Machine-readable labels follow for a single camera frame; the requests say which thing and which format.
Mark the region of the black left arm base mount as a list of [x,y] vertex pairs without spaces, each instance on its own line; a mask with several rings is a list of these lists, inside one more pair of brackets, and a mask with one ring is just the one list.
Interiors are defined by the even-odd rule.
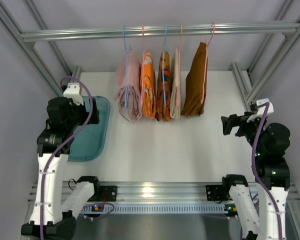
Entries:
[[90,202],[116,202],[117,201],[117,186],[115,185],[100,185],[94,188],[94,194],[89,199]]

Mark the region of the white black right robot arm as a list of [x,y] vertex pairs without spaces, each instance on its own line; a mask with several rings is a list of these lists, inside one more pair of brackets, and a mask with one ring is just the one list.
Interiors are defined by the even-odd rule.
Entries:
[[235,136],[245,137],[252,147],[251,168],[257,188],[258,207],[254,205],[246,178],[228,174],[222,185],[234,202],[241,223],[243,240],[286,239],[286,201],[290,188],[290,169],[284,158],[290,146],[290,130],[281,123],[265,126],[266,119],[249,121],[252,113],[221,117],[222,132],[229,135],[234,127]]

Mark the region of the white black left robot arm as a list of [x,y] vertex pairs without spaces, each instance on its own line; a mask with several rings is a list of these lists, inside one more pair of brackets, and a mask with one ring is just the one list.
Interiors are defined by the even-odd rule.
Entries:
[[45,129],[37,138],[38,182],[34,207],[21,235],[38,240],[70,240],[77,218],[88,200],[98,195],[96,176],[82,176],[62,201],[63,175],[76,135],[86,125],[99,123],[96,100],[89,98],[90,109],[67,97],[51,99],[47,105]]

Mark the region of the pink trousers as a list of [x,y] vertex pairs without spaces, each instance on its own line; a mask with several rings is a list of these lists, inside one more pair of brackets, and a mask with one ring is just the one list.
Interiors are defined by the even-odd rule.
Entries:
[[142,117],[140,107],[141,90],[140,75],[141,62],[137,54],[131,49],[128,57],[128,107],[125,108],[125,66],[126,57],[124,57],[116,71],[115,81],[119,85],[114,100],[117,101],[120,115],[128,122],[138,121]]

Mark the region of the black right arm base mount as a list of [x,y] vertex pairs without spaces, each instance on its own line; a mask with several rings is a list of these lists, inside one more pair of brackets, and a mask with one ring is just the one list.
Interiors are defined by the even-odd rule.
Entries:
[[230,199],[229,192],[227,188],[223,185],[206,185],[206,198],[208,201],[215,202],[217,204],[222,203],[223,201],[228,201]]

